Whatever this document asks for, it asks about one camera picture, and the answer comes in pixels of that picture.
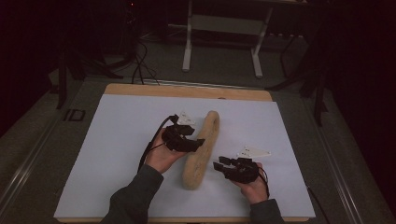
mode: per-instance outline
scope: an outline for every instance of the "black cable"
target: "black cable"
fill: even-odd
[[[306,185],[306,188],[308,189],[308,192],[311,193],[312,197],[314,197],[315,201],[317,202],[317,204],[318,204],[318,206],[319,206],[319,209],[320,209],[321,213],[323,214],[324,218],[326,219],[326,223],[330,224],[330,220],[329,220],[329,218],[327,217],[326,213],[324,212],[324,209],[323,209],[323,207],[321,206],[321,204],[320,204],[320,202],[319,202],[317,196],[315,195],[314,191],[313,191],[308,185]]]
[[[266,189],[267,189],[267,196],[268,196],[268,198],[270,197],[270,190],[269,190],[269,188],[268,188],[268,175],[267,175],[267,173],[264,171],[264,169],[262,169],[261,167],[259,167],[261,170],[262,170],[262,172],[264,173],[264,175],[262,175],[262,174],[260,174],[259,173],[259,177],[262,179],[262,181],[264,182],[264,184],[265,184],[265,187],[266,187]]]
[[[163,142],[163,143],[161,143],[161,144],[159,144],[158,146],[156,146],[156,147],[152,147],[151,149],[150,149],[150,151],[152,150],[152,149],[154,149],[154,148],[157,148],[157,147],[160,147],[160,146],[163,146],[163,145],[166,145],[166,143],[168,143],[169,141],[166,141],[166,142]]]
[[[157,72],[156,72],[154,69],[149,68],[149,67],[146,65],[146,63],[144,63],[144,62],[142,62],[141,65],[143,65],[143,67],[146,68],[146,70],[148,71],[148,73],[149,73],[149,75],[151,76],[151,78],[154,79],[155,82],[157,82],[157,84],[160,86],[160,82],[159,82],[158,79],[156,78]]]
[[[151,141],[148,143],[148,146],[146,147],[145,151],[143,152],[142,157],[140,158],[140,162],[139,162],[139,166],[137,167],[137,172],[139,172],[140,168],[142,168],[143,163],[146,160],[147,155],[149,154],[149,152],[154,149],[155,147],[152,147],[152,144],[154,143],[155,138],[157,138],[158,133],[161,131],[161,129],[163,128],[163,125],[165,125],[165,123],[170,120],[170,119],[174,119],[174,116],[169,116],[168,118],[166,118],[163,123],[160,125],[160,127],[158,128],[157,132],[154,134],[154,136],[152,137]]]
[[[148,48],[146,47],[146,45],[144,45],[144,44],[143,44],[142,42],[140,42],[140,41],[137,41],[137,43],[140,44],[140,45],[142,45],[142,46],[145,48],[145,53],[143,54],[143,57],[141,58],[140,61],[139,61],[138,57],[136,57],[137,67],[134,69],[134,73],[133,73],[133,75],[132,75],[132,84],[134,84],[134,77],[136,76],[137,71],[139,71],[139,76],[140,76],[140,78],[142,79],[142,80],[141,80],[141,81],[142,81],[142,84],[144,85],[143,78],[142,78],[142,70],[141,70],[140,66],[141,66],[141,63],[142,63],[142,62],[145,60],[145,58],[146,58],[146,55],[147,55],[147,53],[148,53]]]

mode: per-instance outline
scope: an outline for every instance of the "bread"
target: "bread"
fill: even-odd
[[[219,113],[212,110],[207,113],[204,125],[197,136],[197,139],[204,138],[204,143],[195,152],[187,155],[183,171],[183,185],[185,189],[197,189],[200,186],[218,135]]]

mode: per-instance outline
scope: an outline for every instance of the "cable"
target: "cable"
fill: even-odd
[[[261,169],[262,172],[264,173],[264,175],[262,175],[262,174],[260,174],[260,172],[259,172],[259,177],[262,179],[262,181],[263,181],[264,184],[265,184],[265,187],[266,187],[266,189],[267,189],[267,196],[268,196],[268,198],[269,198],[269,197],[270,197],[270,190],[269,190],[269,188],[268,188],[268,175],[267,175],[267,173],[264,171],[264,169],[262,169],[261,167],[259,167],[259,169]]]
[[[156,72],[154,69],[149,68],[149,67],[146,65],[146,63],[144,63],[144,62],[141,62],[141,65],[143,65],[143,67],[146,68],[146,70],[148,71],[148,73],[149,73],[149,75],[151,76],[151,78],[154,79],[155,82],[157,82],[157,84],[160,86],[160,82],[158,81],[157,78],[155,78],[155,77],[157,76],[157,72]]]
[[[158,146],[156,146],[156,147],[152,147],[151,149],[150,149],[150,151],[152,150],[152,149],[154,149],[154,148],[157,148],[157,147],[160,147],[160,146],[163,146],[163,145],[166,145],[166,143],[168,143],[169,141],[166,141],[166,142],[163,142],[163,143],[161,143],[161,144],[159,144]]]
[[[147,155],[149,154],[149,152],[154,149],[155,147],[152,147],[152,144],[154,143],[154,140],[157,138],[158,133],[161,131],[161,129],[163,128],[163,125],[165,125],[165,123],[170,120],[170,119],[174,119],[177,116],[169,116],[168,118],[166,118],[163,123],[160,125],[160,127],[158,128],[157,132],[154,134],[154,136],[152,137],[151,141],[148,143],[148,146],[146,147],[145,151],[143,152],[142,157],[140,158],[140,162],[139,162],[139,166],[137,167],[137,172],[139,172],[140,168],[142,168],[143,163],[146,160]]]
[[[321,204],[320,204],[320,202],[319,202],[317,196],[315,195],[314,191],[313,191],[308,185],[306,185],[306,188],[308,189],[308,192],[311,193],[312,197],[314,197],[315,201],[317,202],[317,204],[318,204],[318,206],[319,206],[319,209],[320,209],[321,213],[323,214],[324,218],[326,219],[326,223],[330,224],[330,220],[329,220],[329,218],[327,217],[326,213],[324,212],[324,209],[323,209],[323,207],[321,206]]]
[[[146,47],[146,45],[144,45],[139,40],[137,40],[137,43],[144,47],[145,53],[143,54],[143,57],[141,58],[141,61],[139,61],[138,57],[136,57],[137,67],[134,70],[134,73],[132,74],[132,84],[134,84],[134,77],[136,76],[137,71],[139,71],[139,76],[141,78],[142,84],[144,85],[144,81],[143,81],[143,78],[142,78],[142,70],[141,70],[140,66],[141,66],[141,63],[145,60],[146,55],[148,54],[148,48]]]
[[[182,32],[185,32],[185,31],[187,31],[187,28],[186,28],[186,27],[180,28],[179,30],[174,31],[173,33],[167,35],[167,37],[171,37],[171,36],[174,36],[174,35],[178,35],[178,34],[180,34],[180,33],[182,33]],[[154,36],[154,37],[150,38],[152,35],[154,35],[154,32],[153,32],[153,31],[148,32],[148,33],[146,33],[146,34],[144,34],[144,35],[141,35],[139,38],[140,38],[141,40],[150,41],[150,42],[160,42],[160,41],[162,41],[158,36]]]

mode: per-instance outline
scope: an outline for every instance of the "gray floor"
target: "gray floor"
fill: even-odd
[[[279,53],[287,44],[281,37],[269,36],[260,53],[264,78],[253,74],[248,48],[208,48],[193,46],[191,70],[181,71],[184,46],[175,41],[148,41],[146,66],[160,83],[190,85],[225,85],[246,89],[261,89],[284,80]],[[299,39],[285,55],[287,71],[301,59],[306,44]],[[144,48],[139,46],[143,56]],[[23,188],[10,197],[0,223],[58,223],[52,216],[69,172],[77,158],[85,134],[90,127],[100,97],[111,82],[130,82],[135,64],[118,71],[123,80],[111,80],[90,73],[85,81],[69,78],[69,100],[63,110],[56,110],[57,95],[46,94],[26,115],[0,139],[0,190],[5,192],[12,176],[30,152],[34,168],[22,180]],[[143,69],[143,76],[149,77]],[[155,83],[145,79],[146,83]],[[271,92],[278,103],[297,161],[306,184],[315,192],[331,223],[396,223],[362,159],[332,93],[326,91],[322,114],[323,127],[313,120],[313,98],[301,98],[301,83],[282,91]],[[83,109],[82,122],[62,121],[67,108]],[[317,217],[305,223],[326,223],[318,202],[312,198]]]

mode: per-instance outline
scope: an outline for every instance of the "dark background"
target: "dark background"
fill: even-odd
[[[0,6],[1,127],[3,135],[50,88],[67,37],[92,57],[123,54],[123,1],[3,1]],[[137,2],[138,19],[165,32],[185,23],[187,1]],[[318,33],[311,56],[334,48],[327,87],[353,132],[363,157],[396,215],[396,6],[391,0],[342,2]],[[278,13],[273,33],[289,33],[290,16]]]

